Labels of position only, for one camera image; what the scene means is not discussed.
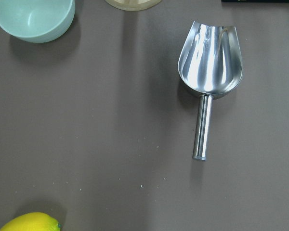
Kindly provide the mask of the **mint green bowl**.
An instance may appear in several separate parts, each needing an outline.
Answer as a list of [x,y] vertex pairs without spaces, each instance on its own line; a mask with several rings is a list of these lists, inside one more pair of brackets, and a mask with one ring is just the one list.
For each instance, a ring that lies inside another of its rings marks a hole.
[[59,38],[71,26],[74,15],[74,0],[0,0],[0,27],[27,42]]

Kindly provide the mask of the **upper yellow lemon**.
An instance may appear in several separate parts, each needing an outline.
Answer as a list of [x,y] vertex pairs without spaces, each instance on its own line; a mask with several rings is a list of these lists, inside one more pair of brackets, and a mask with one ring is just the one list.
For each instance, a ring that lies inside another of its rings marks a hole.
[[0,228],[0,231],[60,231],[58,220],[42,212],[32,212],[18,216]]

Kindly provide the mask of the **steel ice scoop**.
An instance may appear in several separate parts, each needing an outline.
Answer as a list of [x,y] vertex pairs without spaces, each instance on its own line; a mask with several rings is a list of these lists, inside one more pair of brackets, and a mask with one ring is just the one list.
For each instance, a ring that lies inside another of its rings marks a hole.
[[192,158],[206,161],[213,100],[233,91],[243,78],[236,27],[194,21],[179,56],[178,72],[187,89],[198,97]]

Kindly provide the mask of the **black flat box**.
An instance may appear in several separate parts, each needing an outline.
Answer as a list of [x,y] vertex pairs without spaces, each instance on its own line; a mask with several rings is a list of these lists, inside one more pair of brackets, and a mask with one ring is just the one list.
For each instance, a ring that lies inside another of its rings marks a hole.
[[289,0],[221,0],[222,2],[289,3]]

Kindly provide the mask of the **wooden stand with round base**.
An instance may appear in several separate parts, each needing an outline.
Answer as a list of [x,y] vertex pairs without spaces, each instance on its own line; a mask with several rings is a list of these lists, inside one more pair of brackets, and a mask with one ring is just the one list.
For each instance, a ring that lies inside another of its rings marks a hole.
[[106,0],[111,6],[125,11],[141,11],[149,9],[161,0]]

